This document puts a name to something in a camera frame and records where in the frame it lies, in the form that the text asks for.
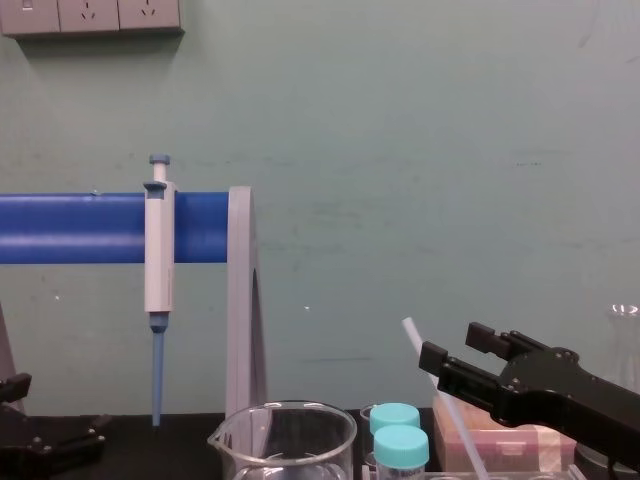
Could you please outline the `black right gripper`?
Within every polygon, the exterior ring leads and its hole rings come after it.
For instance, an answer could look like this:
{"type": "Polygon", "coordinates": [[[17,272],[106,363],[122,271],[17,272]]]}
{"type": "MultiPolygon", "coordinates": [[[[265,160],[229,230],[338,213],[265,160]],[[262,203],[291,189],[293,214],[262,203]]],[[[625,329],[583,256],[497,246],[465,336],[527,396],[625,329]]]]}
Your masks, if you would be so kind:
{"type": "Polygon", "coordinates": [[[595,376],[579,356],[558,347],[531,350],[516,331],[468,326],[466,345],[505,361],[501,373],[451,356],[429,341],[419,368],[438,378],[437,389],[488,412],[499,423],[541,425],[558,431],[632,470],[639,469],[639,395],[595,376]]]}

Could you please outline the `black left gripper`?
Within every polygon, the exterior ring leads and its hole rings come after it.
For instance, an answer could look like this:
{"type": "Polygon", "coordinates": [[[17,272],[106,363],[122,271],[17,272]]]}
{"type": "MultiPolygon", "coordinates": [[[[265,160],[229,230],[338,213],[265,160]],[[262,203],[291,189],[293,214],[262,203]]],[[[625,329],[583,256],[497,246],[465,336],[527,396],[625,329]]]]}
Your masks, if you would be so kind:
{"type": "MultiPolygon", "coordinates": [[[[0,381],[0,402],[21,402],[32,376],[16,374],[0,381]]],[[[30,417],[1,407],[1,474],[3,476],[54,476],[101,460],[103,430],[111,415],[30,417]]]]}

